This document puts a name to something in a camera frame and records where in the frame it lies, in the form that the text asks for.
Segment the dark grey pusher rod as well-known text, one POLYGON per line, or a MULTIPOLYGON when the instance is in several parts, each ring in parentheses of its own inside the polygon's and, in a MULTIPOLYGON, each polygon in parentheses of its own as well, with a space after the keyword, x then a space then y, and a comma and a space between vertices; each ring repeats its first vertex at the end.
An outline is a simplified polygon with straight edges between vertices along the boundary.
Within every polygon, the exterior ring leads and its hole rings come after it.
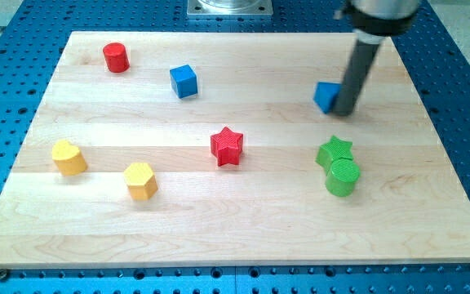
POLYGON ((351 115, 357 104, 371 66, 377 55, 379 44, 369 44, 356 40, 348 66, 335 98, 332 113, 338 116, 351 115))

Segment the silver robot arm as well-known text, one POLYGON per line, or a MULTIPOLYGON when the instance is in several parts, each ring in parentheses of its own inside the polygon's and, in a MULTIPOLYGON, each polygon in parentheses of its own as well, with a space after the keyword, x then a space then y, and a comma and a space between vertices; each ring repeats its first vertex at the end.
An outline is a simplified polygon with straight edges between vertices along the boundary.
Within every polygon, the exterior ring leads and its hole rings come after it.
POLYGON ((407 32, 419 9, 420 0, 345 0, 335 12, 338 20, 348 16, 357 35, 332 113, 348 116, 357 99, 382 41, 407 32))

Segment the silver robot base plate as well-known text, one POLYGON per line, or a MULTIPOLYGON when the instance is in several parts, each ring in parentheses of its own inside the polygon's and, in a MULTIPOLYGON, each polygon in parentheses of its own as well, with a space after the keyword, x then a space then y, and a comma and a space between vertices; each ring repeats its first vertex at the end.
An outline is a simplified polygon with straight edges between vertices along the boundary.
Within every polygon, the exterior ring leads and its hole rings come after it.
POLYGON ((188 0, 187 15, 192 17, 271 16, 271 0, 188 0))

